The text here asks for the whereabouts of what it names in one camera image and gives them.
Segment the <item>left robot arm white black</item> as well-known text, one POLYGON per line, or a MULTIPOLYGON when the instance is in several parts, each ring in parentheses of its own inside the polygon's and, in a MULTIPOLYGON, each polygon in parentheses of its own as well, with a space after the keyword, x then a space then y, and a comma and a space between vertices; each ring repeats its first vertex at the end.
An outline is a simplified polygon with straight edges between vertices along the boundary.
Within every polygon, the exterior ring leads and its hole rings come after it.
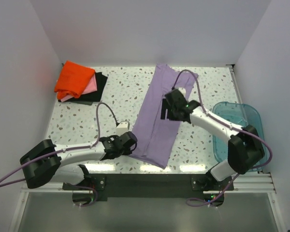
POLYGON ((63 166, 127 156, 137 147, 137 142, 137 137, 131 131, 76 146, 55 145, 52 140, 46 139, 27 152, 20 159, 20 164, 27 187, 36 189, 49 183, 63 166))

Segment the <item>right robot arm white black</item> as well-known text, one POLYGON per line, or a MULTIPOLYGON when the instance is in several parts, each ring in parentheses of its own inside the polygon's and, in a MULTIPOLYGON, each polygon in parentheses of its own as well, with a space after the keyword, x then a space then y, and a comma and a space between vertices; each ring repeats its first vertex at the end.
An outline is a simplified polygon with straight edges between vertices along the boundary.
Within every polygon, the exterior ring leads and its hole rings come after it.
POLYGON ((227 159, 206 173, 205 183, 209 189, 218 189, 231 175, 245 174, 265 156, 261 138, 253 126, 231 123, 204 108, 200 102, 187 101, 179 89, 164 95, 161 119, 199 126, 227 144, 227 159))

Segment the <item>lilac polo shirt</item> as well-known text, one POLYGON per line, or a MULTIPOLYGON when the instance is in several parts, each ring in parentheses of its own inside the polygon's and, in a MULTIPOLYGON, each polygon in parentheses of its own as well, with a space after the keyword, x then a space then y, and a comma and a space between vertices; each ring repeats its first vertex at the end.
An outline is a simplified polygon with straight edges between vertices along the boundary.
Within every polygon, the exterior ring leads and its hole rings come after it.
POLYGON ((137 138, 137 147, 130 155, 131 158, 144 161, 165 169, 174 145, 180 126, 179 121, 161 119, 161 107, 164 95, 171 91, 172 86, 186 90, 186 98, 189 98, 197 73, 184 72, 180 74, 167 64, 155 67, 155 72, 132 133, 137 138))

